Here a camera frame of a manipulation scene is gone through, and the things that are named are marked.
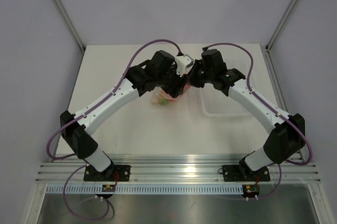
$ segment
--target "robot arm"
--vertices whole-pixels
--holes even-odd
[[[114,163],[100,149],[91,135],[117,110],[147,91],[152,91],[156,86],[161,87],[174,98],[182,94],[183,87],[187,83],[184,72],[192,65],[193,59],[189,55],[173,57],[163,50],[156,52],[151,60],[131,67],[116,92],[112,92],[114,88],[110,89],[75,114],[69,111],[63,112],[60,116],[61,126],[79,116],[83,118],[66,127],[62,131],[62,137],[79,159],[86,160],[103,176],[111,176]],[[105,101],[93,109],[103,99]]]
[[[262,97],[278,113],[267,108],[250,92],[245,76],[237,69],[227,69],[221,53],[216,49],[206,50],[202,59],[196,60],[189,72],[189,84],[203,88],[210,83],[224,95],[231,97],[248,110],[265,128],[269,137],[264,146],[252,152],[239,162],[240,172],[246,177],[272,163],[281,164],[304,147],[305,142],[299,134],[279,116],[288,118],[303,134],[304,119],[301,115],[291,116]]]
[[[184,75],[185,70],[190,66],[193,66],[191,71]],[[193,60],[188,55],[173,57],[162,50],[156,52],[151,60],[131,67],[115,93],[112,93],[113,89],[109,90],[75,114],[63,112],[60,116],[61,126],[79,116],[84,115],[84,117],[66,127],[62,131],[62,136],[79,159],[86,160],[104,177],[110,177],[114,163],[100,149],[91,135],[118,109],[147,91],[152,91],[156,86],[175,98],[182,94],[187,82],[199,88],[203,88],[205,83],[213,84],[215,89],[245,107],[269,133],[262,148],[240,160],[239,169],[244,176],[273,162],[280,164],[304,147],[303,139],[279,115],[288,118],[304,133],[303,117],[299,114],[291,116],[267,101],[278,112],[276,116],[250,93],[245,76],[241,72],[237,69],[227,69],[221,53],[216,49],[204,51],[201,60]],[[108,95],[109,98],[104,103],[87,113]]]

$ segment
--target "small object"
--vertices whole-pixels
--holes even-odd
[[[114,185],[102,185],[102,192],[115,192],[116,187]]]
[[[243,198],[255,198],[258,200],[258,195],[260,194],[260,185],[243,185],[242,186],[243,191]]]
[[[183,94],[190,88],[190,85],[185,85]],[[182,95],[179,95],[177,98],[172,98],[171,95],[164,92],[160,87],[156,87],[153,91],[153,95],[151,97],[151,104],[153,105],[161,105],[167,106],[172,102],[175,102],[180,99]]]

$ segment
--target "red wire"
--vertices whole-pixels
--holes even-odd
[[[117,181],[118,181],[118,179],[120,178],[120,176],[119,176],[119,174],[118,174],[117,171],[114,173],[114,177],[115,177],[115,189],[116,189]]]
[[[260,182],[260,176],[258,175],[258,176],[256,177],[256,183],[255,183],[254,185],[257,185],[259,182]]]

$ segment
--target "metal frame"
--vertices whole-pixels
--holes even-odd
[[[311,184],[308,188],[319,222],[321,224],[335,223],[322,185]]]
[[[224,182],[223,175],[218,170],[224,164],[237,164],[239,159],[231,159],[227,155],[182,155],[167,157],[109,155],[116,164],[131,165],[129,182],[121,185],[242,185],[254,184],[247,182]],[[301,162],[299,154],[293,160]],[[63,160],[54,163],[43,163],[36,177],[37,184],[63,185],[72,171],[84,165],[78,159]],[[319,184],[320,177],[315,164],[295,166],[284,163],[281,165],[283,184]],[[264,184],[274,184],[279,179],[279,170],[269,167],[271,181]],[[92,184],[84,182],[84,169],[78,171],[70,180],[70,184]]]
[[[83,44],[77,30],[75,29],[75,26],[73,25],[71,19],[68,16],[67,11],[65,10],[65,7],[63,6],[61,0],[52,0],[55,7],[57,8],[61,18],[63,19],[65,25],[67,26],[70,34],[73,36],[73,38],[75,39],[78,48],[80,49],[82,55],[84,55],[85,52],[85,45]]]
[[[295,6],[299,0],[290,0],[288,6],[285,9],[285,12],[283,13],[281,20],[279,21],[272,37],[270,38],[268,45],[267,45],[267,51],[270,52],[271,48],[275,44],[275,41],[277,40],[278,36],[280,35],[281,31],[283,30],[284,25],[286,24],[287,20],[291,16],[291,13],[294,11]]]
[[[34,187],[34,196],[32,198],[31,204],[29,206],[29,211],[26,216],[24,223],[26,224],[36,224],[40,211],[42,209],[42,204],[44,196],[47,191],[47,184],[36,184]]]
[[[288,107],[286,105],[286,102],[283,96],[281,84],[279,82],[279,76],[276,72],[276,68],[274,67],[270,53],[267,51],[267,48],[265,46],[261,46],[261,51],[263,54],[264,62],[267,66],[267,71],[268,71],[268,74],[269,74],[269,77],[272,83],[272,87],[275,93],[276,102],[280,108],[282,108],[285,111],[288,111]]]

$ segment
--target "white table surface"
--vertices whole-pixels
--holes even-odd
[[[204,44],[182,44],[182,51],[200,58]],[[276,104],[272,85],[259,44],[242,44],[254,57],[255,88]],[[69,111],[87,106],[114,86],[140,45],[87,46],[77,78]],[[143,50],[134,65],[151,59],[159,50],[172,55],[173,45],[156,44]],[[241,58],[249,65],[248,55],[238,48],[218,46],[224,61]],[[267,133],[253,116],[211,118],[202,113],[200,93],[191,88],[181,99],[168,106],[150,103],[152,93],[127,104],[111,116],[93,135],[107,154],[248,154],[263,146]],[[61,138],[57,154],[72,153]]]

